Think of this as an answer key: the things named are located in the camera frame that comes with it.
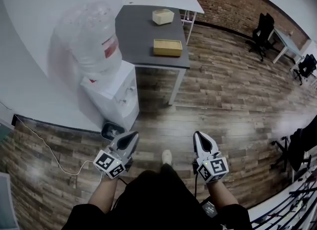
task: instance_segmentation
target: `white desk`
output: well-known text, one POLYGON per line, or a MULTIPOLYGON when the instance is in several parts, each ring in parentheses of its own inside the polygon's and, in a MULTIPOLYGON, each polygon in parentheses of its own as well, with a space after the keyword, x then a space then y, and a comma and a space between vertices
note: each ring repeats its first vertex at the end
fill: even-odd
POLYGON ((292 41, 291 38, 289 38, 288 36, 286 36, 285 34, 283 34, 280 30, 274 28, 273 31, 271 32, 268 40, 270 40, 270 38, 272 37, 273 33, 275 33, 282 41, 282 43, 284 44, 284 48, 282 49, 282 51, 277 55, 277 57, 273 60, 273 63, 276 63, 277 60, 285 54, 285 52, 287 50, 290 50, 291 52, 299 55, 299 60, 296 62, 296 64, 291 68, 291 71, 296 67, 297 63, 300 62, 301 59, 303 59, 303 55, 302 53, 299 51, 299 49, 297 48, 297 46, 295 45, 295 43, 292 41))
POLYGON ((186 44, 188 44, 189 37, 192 33, 193 25, 197 12, 204 13, 204 10, 200 6, 197 0, 127 0, 126 5, 150 5, 150 6, 164 6, 172 7, 177 9, 185 10, 184 18, 182 19, 184 23, 190 23, 190 30, 187 36, 186 44), (189 19, 190 12, 194 12, 193 19, 189 19))

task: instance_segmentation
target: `white shoe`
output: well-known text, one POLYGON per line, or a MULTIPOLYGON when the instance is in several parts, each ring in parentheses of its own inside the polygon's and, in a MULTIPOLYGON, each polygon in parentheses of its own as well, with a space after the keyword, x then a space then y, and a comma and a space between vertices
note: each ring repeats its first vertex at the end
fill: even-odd
POLYGON ((170 150, 165 150, 162 153, 162 162, 163 164, 169 164, 170 166, 172 165, 172 153, 170 152, 170 150))

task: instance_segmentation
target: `wooden floor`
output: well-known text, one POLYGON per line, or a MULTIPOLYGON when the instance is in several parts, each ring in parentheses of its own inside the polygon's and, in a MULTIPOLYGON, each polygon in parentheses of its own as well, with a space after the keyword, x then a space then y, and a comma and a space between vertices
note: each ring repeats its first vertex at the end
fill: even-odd
MULTIPOLYGON (((251 207, 288 184, 287 173, 270 170, 280 155, 270 141, 290 135, 316 115, 316 89, 294 81, 292 63, 268 52, 264 62, 239 36, 194 26, 189 44, 191 69, 185 74, 174 106, 169 99, 175 73, 137 69, 140 115, 133 127, 140 133, 129 182, 144 170, 158 171, 164 149, 173 153, 174 169, 194 192, 192 135, 209 134, 228 159, 225 185, 239 202, 251 207)), ((24 119, 52 147, 61 165, 77 172, 107 143, 96 133, 79 132, 24 119)), ((85 203, 99 183, 92 163, 78 176, 58 168, 49 148, 17 123, 0 145, 0 171, 11 176, 13 203, 23 229, 60 229, 72 207, 85 203)), ((115 197, 125 186, 119 182, 115 197)), ((208 197, 198 178, 198 199, 208 197)))

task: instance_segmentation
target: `desk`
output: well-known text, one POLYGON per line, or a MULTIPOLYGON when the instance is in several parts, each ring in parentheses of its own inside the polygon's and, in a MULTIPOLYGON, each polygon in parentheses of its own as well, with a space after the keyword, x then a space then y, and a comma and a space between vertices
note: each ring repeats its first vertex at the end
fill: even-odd
POLYGON ((282 49, 282 51, 277 55, 277 57, 273 60, 273 63, 276 63, 277 60, 278 60, 282 55, 284 55, 287 50, 290 50, 291 52, 293 52, 293 53, 299 55, 299 56, 300 56, 299 61, 300 61, 301 59, 303 59, 303 55, 301 54, 301 52, 299 51, 299 49, 297 48, 297 46, 295 45, 295 43, 291 40, 291 38, 289 38, 288 36, 286 36, 285 34, 283 34, 280 30, 274 28, 273 31, 271 32, 271 34, 270 34, 268 40, 270 40, 270 38, 272 37, 273 33, 275 33, 275 34, 281 39, 282 43, 283 43, 284 46, 285 46, 285 47, 282 49))
POLYGON ((185 10, 184 19, 182 19, 181 21, 183 22, 183 25, 184 23, 191 24, 189 34, 187 36, 186 44, 188 44, 189 37, 192 33, 197 12, 204 13, 204 10, 202 9, 202 7, 200 6, 197 0, 127 0, 125 4, 126 5, 163 6, 164 8, 171 7, 171 8, 185 10), (189 19, 189 13, 191 11, 194 12, 194 16, 192 20, 189 19))
POLYGON ((178 76, 168 103, 173 105, 186 69, 190 68, 188 50, 178 9, 171 8, 174 20, 170 24, 156 25, 152 12, 165 7, 147 5, 124 5, 115 19, 116 35, 122 59, 136 67, 178 70, 178 76), (154 39, 181 41, 180 57, 153 55, 154 39))

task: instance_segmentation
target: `black office chair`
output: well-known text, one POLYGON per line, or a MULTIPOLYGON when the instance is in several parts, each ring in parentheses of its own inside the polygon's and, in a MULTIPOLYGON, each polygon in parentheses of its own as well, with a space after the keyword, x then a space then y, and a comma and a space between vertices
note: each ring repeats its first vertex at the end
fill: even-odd
POLYGON ((294 79, 298 77, 302 85, 302 76, 308 78, 309 75, 311 75, 311 73, 317 69, 316 64, 317 61, 313 55, 306 55, 304 61, 298 64, 298 69, 294 70, 294 72, 297 74, 294 79))
POLYGON ((285 140, 284 147, 278 142, 273 141, 272 145, 277 144, 282 150, 282 156, 276 161, 275 164, 271 165, 272 168, 276 167, 279 162, 284 160, 283 172, 286 171, 287 161, 291 164, 295 171, 298 171, 302 163, 307 163, 307 168, 310 167, 312 156, 310 155, 307 159, 304 159, 304 153, 312 149, 317 145, 317 116, 311 121, 307 127, 303 129, 297 129, 293 135, 290 136, 291 143, 287 147, 287 137, 282 137, 285 140))
POLYGON ((271 44, 268 41, 268 37, 274 29, 274 19, 267 13, 264 15, 260 14, 259 25, 257 29, 253 31, 252 39, 254 42, 247 40, 246 43, 251 45, 249 52, 257 51, 263 61, 265 51, 271 48, 271 44))

